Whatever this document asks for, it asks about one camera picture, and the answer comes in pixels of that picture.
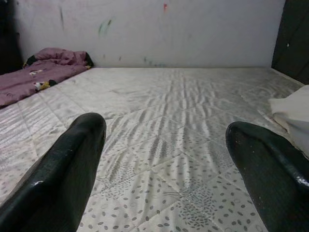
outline purple comforter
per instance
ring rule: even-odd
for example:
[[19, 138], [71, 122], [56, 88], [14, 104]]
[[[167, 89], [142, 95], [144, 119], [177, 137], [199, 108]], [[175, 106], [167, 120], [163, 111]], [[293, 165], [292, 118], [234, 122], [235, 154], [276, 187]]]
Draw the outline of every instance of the purple comforter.
[[45, 48], [34, 57], [37, 61], [32, 65], [0, 75], [0, 108], [36, 93], [36, 82], [59, 83], [87, 70], [84, 51]]

